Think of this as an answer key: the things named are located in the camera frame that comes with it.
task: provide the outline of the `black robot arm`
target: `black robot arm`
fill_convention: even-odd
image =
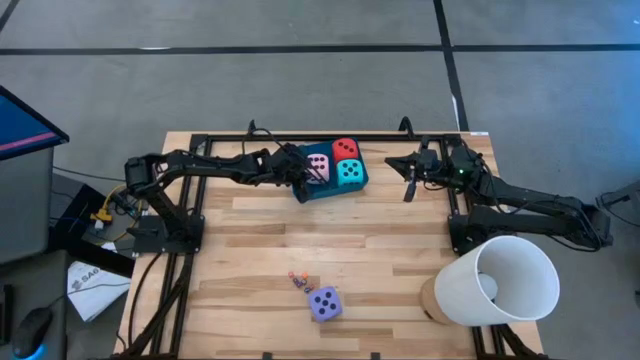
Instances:
[[[125,176],[129,195],[144,200],[158,216],[140,218],[138,228],[127,231],[136,241],[133,251],[197,252],[200,248],[204,218],[189,215],[176,206],[164,192],[174,180],[184,176],[229,178],[239,184],[262,183],[293,186],[300,202],[308,200],[306,181],[314,177],[300,148],[282,145],[273,155],[267,149],[232,158],[209,157],[175,150],[167,154],[149,154],[129,159]]]
[[[453,248],[457,253],[466,253],[486,241],[488,236],[502,232],[562,236],[580,246],[571,248],[582,251],[596,251],[611,245],[609,217],[595,206],[584,204],[575,197],[507,184],[493,176],[482,154],[469,149],[462,139],[452,141],[451,154],[444,159],[428,148],[429,142],[429,137],[425,136],[418,152],[386,158],[385,162],[409,182],[405,201],[413,199],[418,182],[465,193],[474,206],[468,215],[454,214],[449,220]],[[501,205],[516,209],[506,212]],[[522,210],[540,215],[520,214]]]

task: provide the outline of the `pink die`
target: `pink die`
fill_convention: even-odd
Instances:
[[[307,158],[311,162],[309,168],[309,174],[307,174],[307,183],[309,184],[322,184],[323,181],[319,179],[321,176],[326,182],[329,182],[329,157],[324,154],[311,154]]]

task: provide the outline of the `computer monitor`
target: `computer monitor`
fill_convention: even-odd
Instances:
[[[68,141],[69,135],[0,86],[0,160]]]

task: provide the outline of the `teal box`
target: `teal box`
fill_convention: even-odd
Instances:
[[[300,145],[299,148],[306,157],[310,154],[324,154],[329,158],[329,182],[327,184],[313,185],[307,183],[307,190],[309,192],[309,200],[322,199],[330,196],[336,196],[346,194],[354,191],[360,191],[369,182],[369,174],[367,174],[367,166],[362,160],[362,151],[360,150],[360,144],[358,140],[351,138],[356,142],[358,146],[358,160],[362,164],[362,183],[361,184],[349,184],[345,186],[338,186],[338,172],[336,169],[336,163],[333,160],[333,150],[331,145],[333,141],[322,142],[313,145]],[[300,201],[300,197],[297,194],[296,189],[293,189],[293,195]]]

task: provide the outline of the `wooden table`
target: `wooden table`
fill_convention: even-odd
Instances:
[[[163,151],[187,149],[192,134],[168,133]],[[462,136],[497,174],[489,136]],[[247,143],[247,151],[264,147],[276,150],[273,143]],[[456,259],[446,225],[447,193],[418,187],[412,203],[402,201],[406,184],[384,158],[407,155],[418,142],[361,142],[360,147],[370,180],[357,193],[299,204],[289,188],[207,180],[206,231],[195,257],[180,358],[259,358],[265,351],[276,358],[370,358],[371,352],[385,359],[475,358],[469,328],[430,321],[418,304],[425,280]],[[237,142],[213,147],[219,156],[240,152]],[[176,181],[167,189],[176,202],[180,186]],[[152,257],[137,259],[132,290]],[[166,257],[141,290],[134,337],[157,309]],[[307,271],[320,287],[335,286],[342,316],[314,322],[289,271]],[[132,298],[130,291],[123,336]],[[164,351],[174,317],[167,319]],[[542,351],[535,323],[513,328],[525,344]],[[488,351],[490,339],[486,332]],[[115,351],[121,351],[120,344]]]

